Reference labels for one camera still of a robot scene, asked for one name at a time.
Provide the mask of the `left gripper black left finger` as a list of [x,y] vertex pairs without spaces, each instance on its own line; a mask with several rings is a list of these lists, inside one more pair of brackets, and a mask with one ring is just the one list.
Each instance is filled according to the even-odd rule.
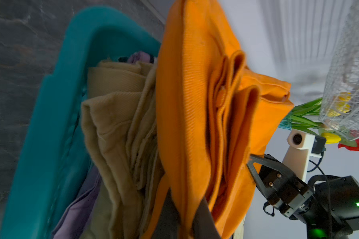
[[172,200],[169,189],[159,216],[152,239],[178,239],[180,229],[180,216]]

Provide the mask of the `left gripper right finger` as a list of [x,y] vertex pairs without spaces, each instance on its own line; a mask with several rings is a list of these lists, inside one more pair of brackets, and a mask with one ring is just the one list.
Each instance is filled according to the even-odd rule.
[[221,239],[205,198],[195,213],[192,230],[195,239]]

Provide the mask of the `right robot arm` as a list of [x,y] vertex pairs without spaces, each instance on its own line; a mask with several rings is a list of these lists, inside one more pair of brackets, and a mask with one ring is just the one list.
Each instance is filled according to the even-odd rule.
[[308,239],[346,239],[359,230],[359,183],[353,176],[312,176],[308,182],[271,155],[251,155],[248,170],[266,202],[306,225]]

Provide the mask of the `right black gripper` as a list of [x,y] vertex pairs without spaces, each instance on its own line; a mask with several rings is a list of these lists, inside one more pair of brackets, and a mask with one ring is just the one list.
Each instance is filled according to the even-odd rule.
[[278,210],[289,220],[302,220],[301,215],[310,209],[313,196],[310,186],[269,154],[250,155],[247,167],[257,188],[263,191],[265,214],[273,217]]

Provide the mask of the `orange pants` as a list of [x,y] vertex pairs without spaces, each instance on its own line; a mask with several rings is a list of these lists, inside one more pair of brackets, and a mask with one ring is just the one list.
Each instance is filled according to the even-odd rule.
[[227,239],[244,220],[255,192],[247,168],[263,156],[293,109],[291,85],[249,69],[218,1],[176,1],[158,56],[156,115],[164,175],[142,237],[164,237],[170,197],[179,213],[176,236],[195,237],[206,202],[211,226]]

